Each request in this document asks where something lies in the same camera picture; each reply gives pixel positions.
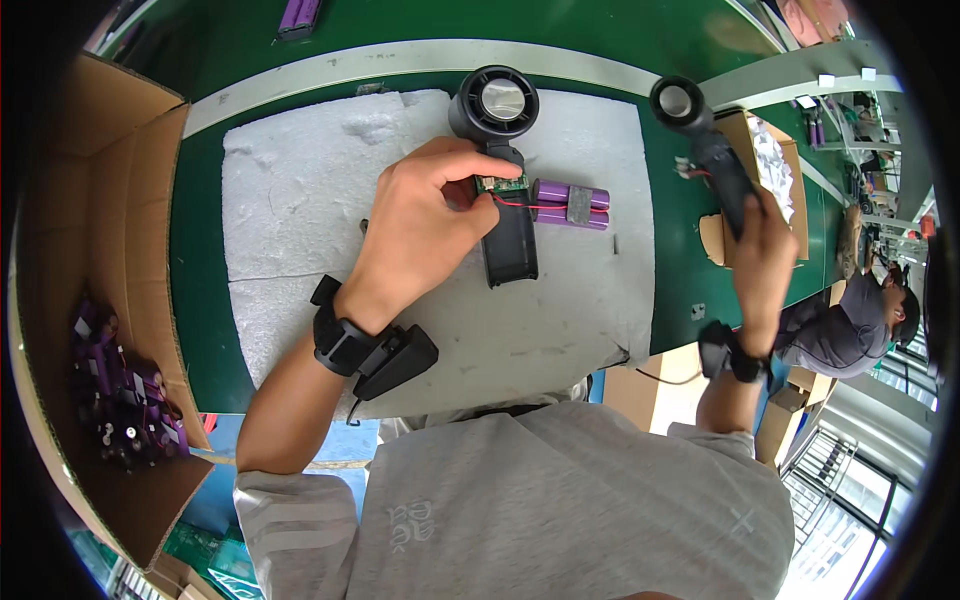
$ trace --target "gray shirt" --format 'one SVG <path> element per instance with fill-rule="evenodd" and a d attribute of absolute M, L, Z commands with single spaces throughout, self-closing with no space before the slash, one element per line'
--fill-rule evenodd
<path fill-rule="evenodd" d="M 778 356 L 788 365 L 829 377 L 853 377 L 868 370 L 886 353 L 890 340 L 883 288 L 873 275 L 854 274 L 838 305 L 795 325 L 798 330 L 789 344 L 778 342 Z"/>
<path fill-rule="evenodd" d="M 639 431 L 563 402 L 405 434 L 373 459 L 363 514 L 343 480 L 241 473 L 257 581 L 289 598 L 773 598 L 789 496 L 745 433 Z"/>

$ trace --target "green workbench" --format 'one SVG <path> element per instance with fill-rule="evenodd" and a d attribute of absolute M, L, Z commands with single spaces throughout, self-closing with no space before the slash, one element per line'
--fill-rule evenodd
<path fill-rule="evenodd" d="M 476 5 L 438 0 L 325 0 L 313 35 L 276 42 L 285 0 L 160 0 L 145 11 L 145 27 L 127 66 L 188 100 L 295 60 L 387 41 L 495 38 L 560 46 L 619 60 L 653 73 L 703 81 L 776 54 L 769 42 L 723 0 L 653 3 L 623 0 L 490 0 L 489 18 Z M 107 48 L 105 56 L 111 56 Z M 183 141 L 170 226 L 170 279 L 174 315 L 190 386 L 201 412 L 243 413 L 253 393 L 233 323 L 221 227 L 222 141 L 227 130 L 291 108 L 352 96 L 357 86 L 381 83 L 397 91 L 441 88 L 451 94 L 463 72 L 380 77 L 314 89 L 251 108 Z M 710 262 L 697 230 L 701 216 L 718 211 L 697 180 L 674 171 L 686 141 L 660 127 L 647 99 L 627 92 L 544 77 L 542 88 L 605 96 L 636 104 L 643 128 L 656 228 L 656 291 L 650 352 L 696 339 L 703 321 L 691 307 L 705 304 L 707 319 L 739 324 L 731 272 Z M 756 114 L 804 140 L 799 112 L 788 105 Z M 839 134 L 828 125 L 828 141 Z M 840 153 L 801 155 L 842 189 Z M 832 257 L 842 208 L 804 177 L 809 260 L 795 270 L 787 303 L 838 278 Z"/>

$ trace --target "right hand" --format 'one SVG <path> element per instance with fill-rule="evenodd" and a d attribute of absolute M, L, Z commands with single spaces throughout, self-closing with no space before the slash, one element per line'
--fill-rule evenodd
<path fill-rule="evenodd" d="M 773 194 L 757 186 L 756 196 L 748 196 L 744 204 L 743 235 L 733 266 L 733 289 L 743 312 L 740 346 L 750 356 L 765 358 L 773 348 L 797 248 Z"/>
<path fill-rule="evenodd" d="M 499 221 L 490 194 L 465 196 L 472 177 L 512 179 L 522 172 L 455 137 L 436 137 L 387 167 L 376 184 L 363 249 L 334 298 L 337 317 L 371 335 L 382 331 L 449 277 Z M 451 209 L 448 198 L 465 210 Z"/>

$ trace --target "green circuit board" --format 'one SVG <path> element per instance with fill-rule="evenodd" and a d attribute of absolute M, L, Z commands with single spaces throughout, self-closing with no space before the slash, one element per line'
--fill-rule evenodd
<path fill-rule="evenodd" d="M 476 182 L 477 194 L 483 194 L 484 192 L 493 192 L 494 194 L 516 192 L 517 190 L 530 187 L 526 173 L 514 180 L 504 180 L 499 177 L 483 177 L 480 175 L 473 176 L 473 180 Z"/>

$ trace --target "wrist-mounted device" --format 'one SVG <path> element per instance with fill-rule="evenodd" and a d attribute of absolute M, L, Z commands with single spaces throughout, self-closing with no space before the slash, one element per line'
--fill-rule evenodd
<path fill-rule="evenodd" d="M 313 318 L 313 355 L 338 375 L 350 377 L 360 373 L 353 387 L 358 401 L 372 400 L 437 362 L 440 353 L 419 325 L 411 325 L 407 330 L 390 325 L 372 336 L 349 319 L 338 320 L 333 312 L 333 297 L 340 285 L 340 281 L 324 275 L 310 299 L 318 307 Z"/>
<path fill-rule="evenodd" d="M 740 346 L 736 334 L 719 321 L 707 324 L 697 341 L 704 377 L 712 379 L 723 371 L 730 371 L 737 381 L 763 383 L 770 372 L 770 357 L 748 356 Z"/>

